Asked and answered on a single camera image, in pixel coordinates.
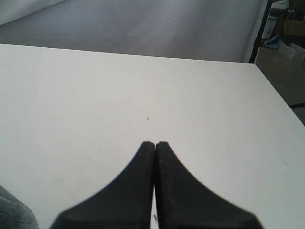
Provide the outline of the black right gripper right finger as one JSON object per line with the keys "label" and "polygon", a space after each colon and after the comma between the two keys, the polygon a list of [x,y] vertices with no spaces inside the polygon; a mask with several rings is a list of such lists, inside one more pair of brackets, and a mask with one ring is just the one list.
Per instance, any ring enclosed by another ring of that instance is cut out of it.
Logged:
{"label": "black right gripper right finger", "polygon": [[180,162],[167,142],[155,149],[155,197],[161,229],[260,229],[251,212],[218,196]]}

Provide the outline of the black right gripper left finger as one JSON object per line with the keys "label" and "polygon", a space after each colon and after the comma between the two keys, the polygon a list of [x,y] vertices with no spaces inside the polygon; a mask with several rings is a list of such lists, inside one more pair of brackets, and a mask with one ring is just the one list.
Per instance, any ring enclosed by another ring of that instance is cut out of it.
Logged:
{"label": "black right gripper left finger", "polygon": [[53,229],[148,229],[153,201],[155,146],[142,142],[126,168],[106,187],[63,211]]}

